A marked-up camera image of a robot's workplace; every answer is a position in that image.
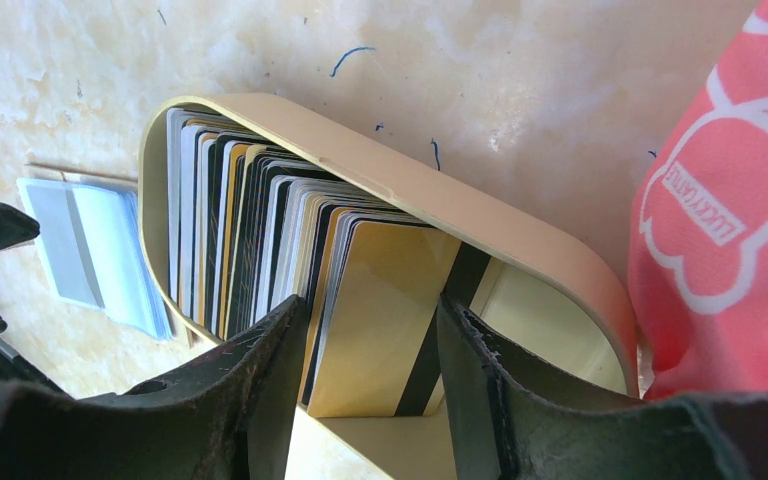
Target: pink cloth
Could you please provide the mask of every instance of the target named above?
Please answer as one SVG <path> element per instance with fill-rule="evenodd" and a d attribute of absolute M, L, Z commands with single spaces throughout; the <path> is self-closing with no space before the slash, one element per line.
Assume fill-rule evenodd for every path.
<path fill-rule="evenodd" d="M 768 390 L 768 1 L 679 122 L 632 210 L 647 398 Z"/>

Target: marble surface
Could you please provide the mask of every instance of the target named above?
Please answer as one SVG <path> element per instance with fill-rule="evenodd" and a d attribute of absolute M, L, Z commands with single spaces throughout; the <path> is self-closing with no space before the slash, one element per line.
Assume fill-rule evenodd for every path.
<path fill-rule="evenodd" d="M 625 276 L 633 192 L 757 0 L 0 1 L 0 200 L 28 162 L 134 178 L 184 93 L 272 92 L 564 229 Z M 331 76 L 344 52 L 349 56 Z M 76 396 L 203 350 L 52 298 L 0 253 L 5 338 Z"/>

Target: card holder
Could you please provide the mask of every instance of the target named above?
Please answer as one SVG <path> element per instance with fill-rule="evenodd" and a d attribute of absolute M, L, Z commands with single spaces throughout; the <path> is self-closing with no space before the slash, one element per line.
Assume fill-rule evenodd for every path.
<path fill-rule="evenodd" d="M 183 315 L 168 289 L 165 118 L 173 107 L 224 115 L 454 237 L 461 246 L 453 265 L 461 259 L 478 261 L 483 268 L 479 272 L 473 265 L 472 270 L 467 269 L 472 274 L 460 276 L 455 275 L 458 269 L 454 268 L 444 287 L 450 294 L 461 292 L 456 295 L 460 302 L 515 343 L 542 349 L 538 354 L 546 360 L 600 386 L 637 396 L 633 311 L 622 284 L 593 251 L 574 237 L 456 179 L 267 94 L 173 98 L 160 107 L 143 138 L 139 182 L 143 253 L 173 315 L 202 339 L 219 342 L 210 331 Z M 396 350 L 389 357 L 374 360 L 411 366 L 388 385 L 393 400 L 386 407 L 376 404 L 364 410 L 363 395 L 369 392 L 363 392 L 356 397 L 361 408 L 329 408 L 322 416 L 433 414 L 443 397 L 439 366 L 435 370 L 433 362 L 422 360 L 436 355 L 434 336 L 429 333 L 432 326 L 413 328 L 411 344 L 417 347 L 410 353 Z M 437 380 L 429 381 L 435 372 Z M 428 399 L 424 405 L 417 400 L 422 398 Z"/>

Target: stack of cards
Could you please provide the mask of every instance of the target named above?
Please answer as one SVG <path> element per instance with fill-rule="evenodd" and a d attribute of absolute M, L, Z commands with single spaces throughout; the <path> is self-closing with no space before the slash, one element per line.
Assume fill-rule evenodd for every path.
<path fill-rule="evenodd" d="M 169 292 L 181 311 L 228 339 L 298 294 L 311 318 L 308 413 L 433 411 L 439 368 L 419 357 L 436 358 L 432 319 L 461 242 L 222 116 L 166 118 Z"/>
<path fill-rule="evenodd" d="M 36 178 L 17 183 L 25 210 L 40 222 L 40 257 L 57 294 L 157 340 L 171 339 L 166 307 L 140 253 L 136 193 Z"/>

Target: beige card holder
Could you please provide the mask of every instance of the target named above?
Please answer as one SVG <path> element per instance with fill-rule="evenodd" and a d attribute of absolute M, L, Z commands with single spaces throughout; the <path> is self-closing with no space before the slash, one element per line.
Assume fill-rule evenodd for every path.
<path fill-rule="evenodd" d="M 500 200 L 289 100 L 268 94 L 170 99 L 151 119 L 143 138 L 139 172 L 143 251 L 173 315 L 204 340 L 219 342 L 182 315 L 167 291 L 165 114 L 170 107 L 222 114 L 488 253 L 492 260 L 471 305 L 477 314 L 503 335 L 560 368 L 597 385 L 637 396 L 631 304 L 620 281 L 592 250 Z"/>

